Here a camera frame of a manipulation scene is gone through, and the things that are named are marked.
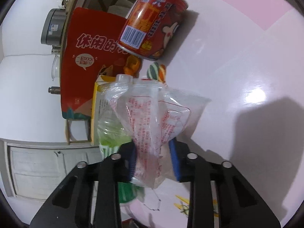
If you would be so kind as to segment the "clear plastic bag red print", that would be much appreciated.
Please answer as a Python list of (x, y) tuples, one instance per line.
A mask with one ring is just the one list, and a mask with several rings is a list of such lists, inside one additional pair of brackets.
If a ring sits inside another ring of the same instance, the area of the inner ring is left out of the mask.
[(210, 99), (155, 80), (114, 82), (106, 94), (137, 149), (132, 183), (156, 188), (164, 180), (162, 147), (183, 131), (192, 135)]

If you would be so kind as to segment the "white yellow medicine box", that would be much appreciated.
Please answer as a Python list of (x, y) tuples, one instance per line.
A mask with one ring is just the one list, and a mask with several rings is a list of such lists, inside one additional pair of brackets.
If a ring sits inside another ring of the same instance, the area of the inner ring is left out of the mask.
[(98, 146), (97, 126), (100, 115), (107, 107), (108, 102), (103, 98), (104, 89), (112, 82), (115, 82), (115, 77), (98, 76), (94, 83), (94, 91), (92, 98), (92, 113), (91, 113), (91, 145)]

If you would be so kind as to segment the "red drink can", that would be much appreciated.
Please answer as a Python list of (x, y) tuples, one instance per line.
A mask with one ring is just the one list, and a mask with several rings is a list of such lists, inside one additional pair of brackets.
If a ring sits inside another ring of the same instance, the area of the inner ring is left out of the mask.
[(135, 56), (158, 60), (183, 21), (186, 0), (137, 0), (117, 45)]

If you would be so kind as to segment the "red snack bag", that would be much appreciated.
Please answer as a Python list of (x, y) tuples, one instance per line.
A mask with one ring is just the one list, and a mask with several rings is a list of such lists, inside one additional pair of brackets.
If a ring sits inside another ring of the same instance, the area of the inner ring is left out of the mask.
[(117, 45), (125, 18), (76, 8), (67, 33), (61, 63), (61, 109), (65, 119), (91, 117), (94, 85), (99, 76), (124, 72), (129, 54)]

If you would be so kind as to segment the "grey rice cooker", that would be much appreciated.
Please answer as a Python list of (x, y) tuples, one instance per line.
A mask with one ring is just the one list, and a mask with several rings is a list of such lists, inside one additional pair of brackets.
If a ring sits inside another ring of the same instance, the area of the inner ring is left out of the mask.
[(42, 44), (61, 45), (66, 17), (65, 9), (53, 8), (49, 11), (41, 33)]

